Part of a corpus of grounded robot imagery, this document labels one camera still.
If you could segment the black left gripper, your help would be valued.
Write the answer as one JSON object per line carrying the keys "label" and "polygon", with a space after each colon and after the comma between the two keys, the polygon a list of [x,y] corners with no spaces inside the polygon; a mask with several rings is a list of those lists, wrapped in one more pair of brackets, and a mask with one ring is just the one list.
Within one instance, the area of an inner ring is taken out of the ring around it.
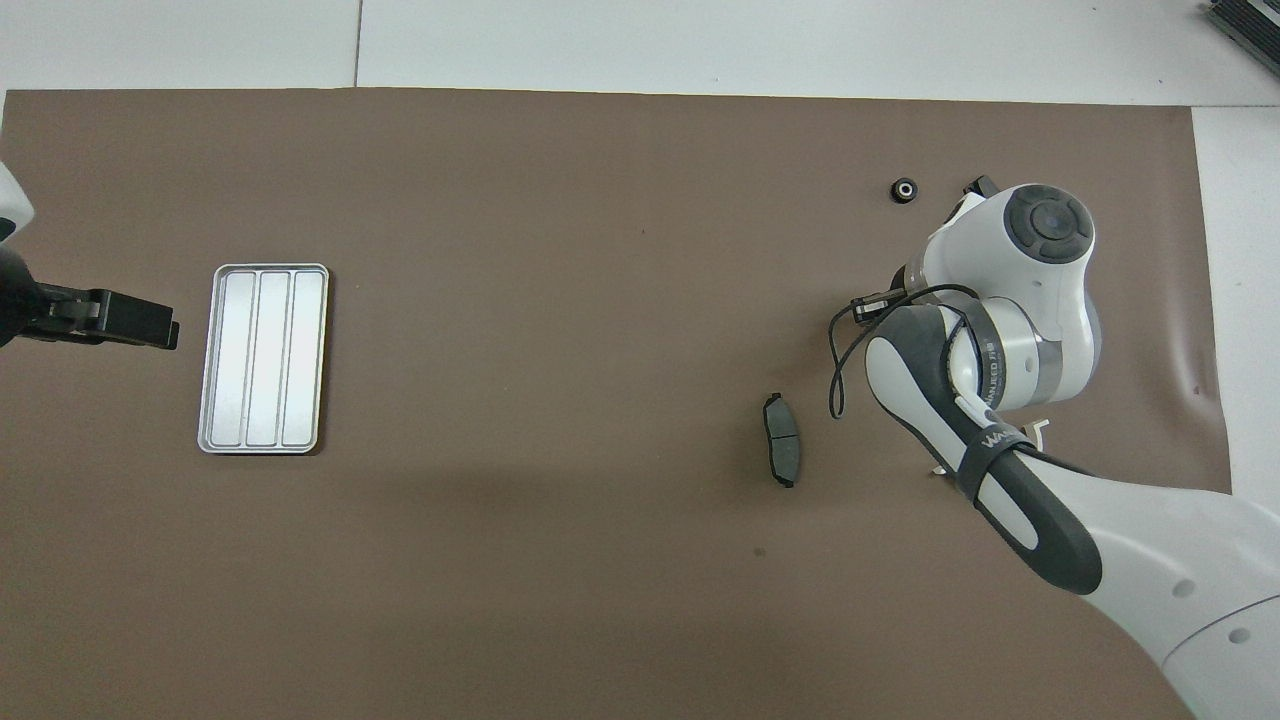
{"label": "black left gripper", "polygon": [[[83,334],[90,320],[90,336]],[[173,351],[180,336],[174,309],[110,290],[77,290],[35,281],[20,255],[1,247],[1,345],[114,342]]]}

